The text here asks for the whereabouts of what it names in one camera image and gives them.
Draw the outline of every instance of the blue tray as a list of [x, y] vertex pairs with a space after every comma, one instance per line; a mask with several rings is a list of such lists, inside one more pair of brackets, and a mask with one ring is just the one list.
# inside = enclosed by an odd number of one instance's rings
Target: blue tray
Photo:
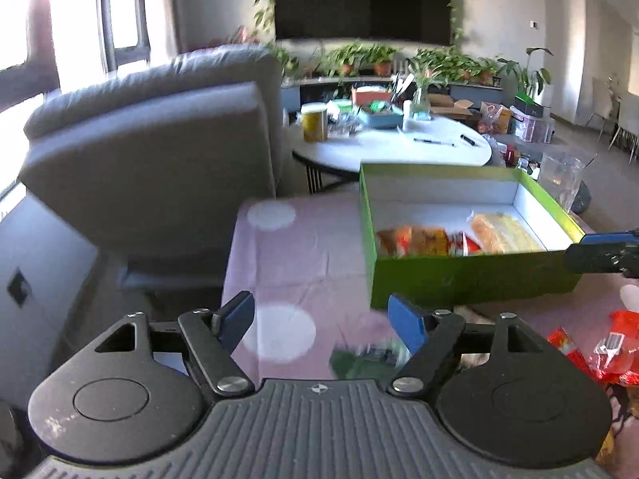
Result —
[[360, 108], [357, 119], [366, 126], [379, 129], [395, 129], [404, 123], [404, 112], [393, 106], [393, 113], [371, 113], [367, 108]]

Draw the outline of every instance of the green box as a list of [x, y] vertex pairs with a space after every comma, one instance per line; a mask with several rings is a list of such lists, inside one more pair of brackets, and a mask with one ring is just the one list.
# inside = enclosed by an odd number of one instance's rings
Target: green box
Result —
[[[571, 292], [581, 275], [564, 253], [583, 230], [522, 171], [496, 167], [364, 163], [360, 211], [371, 307], [398, 293], [426, 309]], [[472, 212], [507, 212], [547, 251], [471, 257], [379, 255], [376, 232], [401, 225], [465, 230]]]

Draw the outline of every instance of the hanging vine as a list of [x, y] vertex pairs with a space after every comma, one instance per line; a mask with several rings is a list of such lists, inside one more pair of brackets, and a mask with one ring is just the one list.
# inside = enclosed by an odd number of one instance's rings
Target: hanging vine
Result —
[[276, 24], [276, 0], [255, 0], [255, 32], [273, 37]]
[[457, 26], [459, 9], [455, 5], [455, 0], [450, 0], [448, 7], [450, 8], [450, 44], [453, 47], [460, 48], [461, 45], [459, 43], [464, 35], [464, 29]]

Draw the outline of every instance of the round white table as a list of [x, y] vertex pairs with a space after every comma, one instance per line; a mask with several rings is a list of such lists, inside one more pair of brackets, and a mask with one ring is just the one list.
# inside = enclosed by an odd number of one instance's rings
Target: round white table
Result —
[[[482, 166], [491, 158], [490, 144], [464, 124], [445, 117], [419, 124], [420, 131], [368, 129], [353, 137], [332, 137], [325, 142], [305, 142], [301, 127], [293, 125], [290, 127], [293, 158], [306, 166], [311, 194], [357, 181], [362, 162]], [[475, 145], [463, 140], [462, 135]], [[322, 174], [343, 181], [324, 188]]]

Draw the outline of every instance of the pink tablecloth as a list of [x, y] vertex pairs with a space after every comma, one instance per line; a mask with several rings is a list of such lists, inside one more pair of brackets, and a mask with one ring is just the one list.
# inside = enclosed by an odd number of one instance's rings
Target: pink tablecloth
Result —
[[[584, 354], [604, 336], [610, 312], [624, 308], [617, 275], [584, 276], [572, 294], [474, 305], [488, 315], [515, 312], [548, 336], [563, 326]], [[223, 301], [251, 291], [256, 322], [233, 354], [259, 383], [266, 377], [333, 378], [328, 360], [336, 344], [392, 338], [382, 313], [371, 312], [357, 192], [247, 203], [238, 214]], [[611, 472], [639, 477], [639, 423], [625, 420]]]

